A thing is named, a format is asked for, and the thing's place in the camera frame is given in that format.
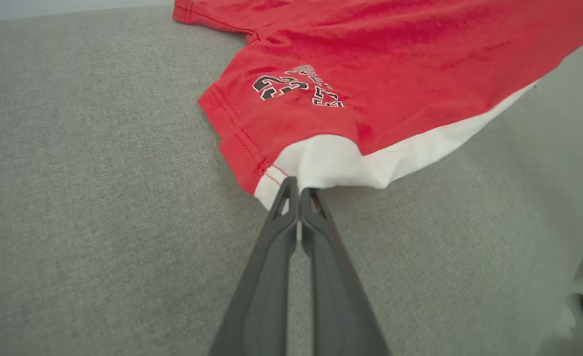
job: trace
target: shirt sleeve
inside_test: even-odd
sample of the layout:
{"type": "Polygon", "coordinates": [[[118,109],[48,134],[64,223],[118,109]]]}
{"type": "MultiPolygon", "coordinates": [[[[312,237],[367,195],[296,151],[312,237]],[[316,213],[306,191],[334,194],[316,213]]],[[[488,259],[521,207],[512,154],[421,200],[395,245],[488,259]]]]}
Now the shirt sleeve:
{"type": "Polygon", "coordinates": [[[295,175],[274,164],[294,142],[330,134],[357,144],[368,133],[363,108],[328,73],[256,42],[204,92],[199,105],[219,132],[219,149],[244,190],[254,194],[262,178],[281,184],[295,175]]]}
{"type": "Polygon", "coordinates": [[[175,0],[173,18],[211,29],[241,32],[250,43],[258,39],[257,29],[266,11],[285,4],[280,0],[175,0]]]}

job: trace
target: red t-shirt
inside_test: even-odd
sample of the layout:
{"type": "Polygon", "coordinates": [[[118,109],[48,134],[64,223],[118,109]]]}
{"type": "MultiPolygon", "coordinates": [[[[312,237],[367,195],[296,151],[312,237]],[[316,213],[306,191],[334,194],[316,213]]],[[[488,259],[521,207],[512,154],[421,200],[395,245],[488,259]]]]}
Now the red t-shirt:
{"type": "Polygon", "coordinates": [[[583,0],[176,0],[173,17],[247,36],[199,104],[266,207],[287,175],[385,187],[431,164],[583,45],[583,0]]]}

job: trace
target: gray couch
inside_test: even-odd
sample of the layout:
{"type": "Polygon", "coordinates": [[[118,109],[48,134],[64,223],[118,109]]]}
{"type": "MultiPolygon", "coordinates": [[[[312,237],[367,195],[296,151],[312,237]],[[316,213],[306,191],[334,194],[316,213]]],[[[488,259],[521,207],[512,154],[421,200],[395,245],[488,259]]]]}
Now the gray couch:
{"type": "MultiPolygon", "coordinates": [[[[244,39],[171,11],[0,22],[0,356],[210,347],[266,210],[196,103],[244,39]]],[[[395,355],[535,353],[583,256],[583,47],[447,158],[326,196],[395,355]]]]}

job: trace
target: printed number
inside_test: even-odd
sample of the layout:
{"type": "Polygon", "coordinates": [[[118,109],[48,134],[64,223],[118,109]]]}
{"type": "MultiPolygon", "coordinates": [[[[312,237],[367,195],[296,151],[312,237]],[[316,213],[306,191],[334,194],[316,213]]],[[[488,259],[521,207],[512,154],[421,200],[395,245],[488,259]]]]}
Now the printed number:
{"type": "Polygon", "coordinates": [[[321,87],[316,87],[316,94],[314,94],[313,103],[314,103],[314,105],[319,105],[319,106],[329,106],[329,107],[339,107],[339,108],[344,107],[344,104],[339,100],[339,96],[336,93],[328,92],[327,90],[324,90],[321,87]],[[327,97],[335,99],[335,101],[325,101],[325,95],[327,97]]]}
{"type": "Polygon", "coordinates": [[[294,70],[287,70],[287,72],[285,72],[285,74],[294,74],[294,73],[298,73],[298,74],[302,74],[302,75],[317,75],[314,67],[311,67],[310,65],[301,65],[300,67],[294,68],[294,70]]]}
{"type": "Polygon", "coordinates": [[[309,84],[300,82],[294,77],[277,78],[271,77],[269,75],[263,75],[262,77],[259,77],[256,82],[254,82],[252,87],[254,87],[254,90],[261,93],[261,99],[268,100],[272,97],[281,96],[286,92],[290,92],[294,89],[300,88],[302,90],[307,90],[309,88],[309,84]],[[276,90],[275,83],[285,85],[276,90]]]}
{"type": "Polygon", "coordinates": [[[314,81],[314,83],[316,83],[317,85],[319,85],[319,86],[323,85],[323,80],[320,79],[319,77],[314,77],[313,75],[309,75],[309,78],[311,78],[311,80],[314,81]]]}

